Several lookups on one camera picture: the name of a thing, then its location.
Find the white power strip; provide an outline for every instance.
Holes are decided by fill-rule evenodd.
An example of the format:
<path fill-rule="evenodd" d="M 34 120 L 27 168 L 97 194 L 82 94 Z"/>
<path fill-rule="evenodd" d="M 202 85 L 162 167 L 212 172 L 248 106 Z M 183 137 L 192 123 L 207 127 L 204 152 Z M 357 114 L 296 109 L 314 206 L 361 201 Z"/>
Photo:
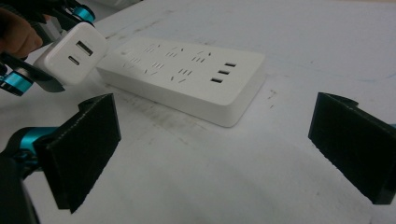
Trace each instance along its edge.
<path fill-rule="evenodd" d="M 136 37 L 97 65 L 105 82 L 231 127 L 264 82 L 264 56 Z"/>

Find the white plug adapter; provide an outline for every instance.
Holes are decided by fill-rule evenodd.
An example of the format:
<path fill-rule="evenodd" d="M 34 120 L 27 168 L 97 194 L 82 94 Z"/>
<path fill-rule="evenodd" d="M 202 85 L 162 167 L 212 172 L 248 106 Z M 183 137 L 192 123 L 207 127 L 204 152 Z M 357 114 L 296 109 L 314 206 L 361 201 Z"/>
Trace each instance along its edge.
<path fill-rule="evenodd" d="M 111 85 L 231 127 L 264 82 L 263 61 L 259 53 L 136 37 L 97 69 Z"/>
<path fill-rule="evenodd" d="M 49 46 L 34 66 L 55 77 L 62 85 L 76 85 L 91 72 L 106 51 L 106 39 L 92 25 L 81 22 Z"/>

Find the power strip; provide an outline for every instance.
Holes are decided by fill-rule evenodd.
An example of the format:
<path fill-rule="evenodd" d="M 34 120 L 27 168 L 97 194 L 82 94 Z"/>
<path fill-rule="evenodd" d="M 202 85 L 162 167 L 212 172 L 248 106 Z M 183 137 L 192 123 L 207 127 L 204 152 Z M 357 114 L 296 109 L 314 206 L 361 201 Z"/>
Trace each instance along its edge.
<path fill-rule="evenodd" d="M 259 53 L 136 37 L 97 68 L 110 85 L 232 127 L 265 80 L 263 61 Z"/>

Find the white table surface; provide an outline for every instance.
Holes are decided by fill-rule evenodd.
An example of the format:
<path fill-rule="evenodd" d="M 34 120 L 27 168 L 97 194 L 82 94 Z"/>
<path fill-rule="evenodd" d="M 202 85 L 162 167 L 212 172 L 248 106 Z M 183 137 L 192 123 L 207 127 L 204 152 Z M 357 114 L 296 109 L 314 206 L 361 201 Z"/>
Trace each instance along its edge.
<path fill-rule="evenodd" d="M 145 0 L 96 27 L 110 49 L 139 35 L 261 52 L 267 79 L 232 128 L 96 71 L 63 93 L 2 91 L 2 148 L 22 127 L 59 126 L 83 100 L 115 95 L 122 140 L 75 214 L 57 209 L 42 173 L 24 181 L 42 223 L 396 223 L 395 203 L 372 205 L 307 137 L 319 91 L 396 123 L 396 1 Z"/>

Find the hand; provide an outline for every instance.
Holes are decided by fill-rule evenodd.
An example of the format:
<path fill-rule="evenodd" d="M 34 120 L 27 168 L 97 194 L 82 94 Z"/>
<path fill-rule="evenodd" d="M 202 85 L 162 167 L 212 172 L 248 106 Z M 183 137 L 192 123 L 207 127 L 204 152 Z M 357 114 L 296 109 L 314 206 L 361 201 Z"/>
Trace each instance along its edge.
<path fill-rule="evenodd" d="M 0 8 L 0 52 L 24 58 L 43 44 L 35 29 L 22 17 Z"/>

